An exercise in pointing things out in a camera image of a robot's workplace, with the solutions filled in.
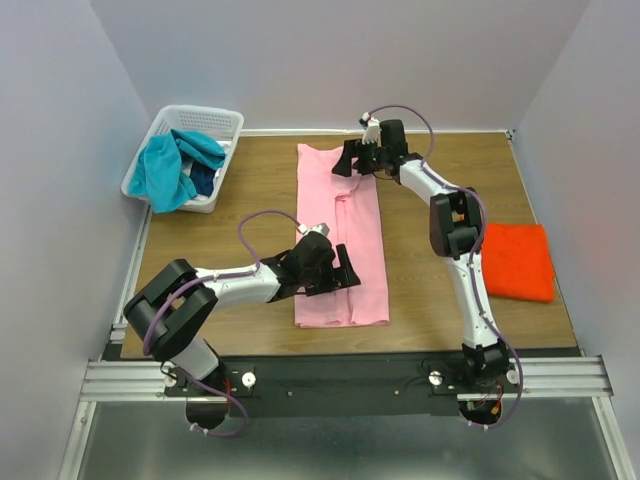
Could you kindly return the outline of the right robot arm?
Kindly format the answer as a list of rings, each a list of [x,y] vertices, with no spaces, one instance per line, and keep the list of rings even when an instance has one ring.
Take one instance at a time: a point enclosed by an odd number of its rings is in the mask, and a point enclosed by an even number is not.
[[[511,353],[495,322],[483,277],[484,204],[474,189],[445,180],[425,156],[409,151],[401,120],[379,121],[365,113],[359,123],[363,136],[344,143],[332,173],[349,177],[383,172],[428,204],[429,241],[447,265],[464,321],[457,376],[467,389],[483,391],[507,374]]]

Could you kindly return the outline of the pink t shirt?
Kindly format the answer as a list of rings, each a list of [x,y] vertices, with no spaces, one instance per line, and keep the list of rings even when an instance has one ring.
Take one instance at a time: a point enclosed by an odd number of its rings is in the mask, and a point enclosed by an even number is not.
[[[325,223],[333,245],[343,244],[361,284],[295,299],[295,325],[339,328],[386,325],[389,291],[376,180],[354,173],[342,177],[332,168],[341,147],[318,150],[297,145],[296,217],[308,227]]]

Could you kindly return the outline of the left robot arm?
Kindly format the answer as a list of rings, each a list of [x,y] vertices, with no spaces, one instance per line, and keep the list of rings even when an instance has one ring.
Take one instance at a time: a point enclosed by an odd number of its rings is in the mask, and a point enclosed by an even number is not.
[[[142,340],[144,355],[172,363],[197,393],[209,395],[222,385],[225,370],[221,357],[199,335],[214,310],[360,284],[346,246],[311,231],[293,248],[247,267],[207,270],[174,260],[128,301],[123,315]]]

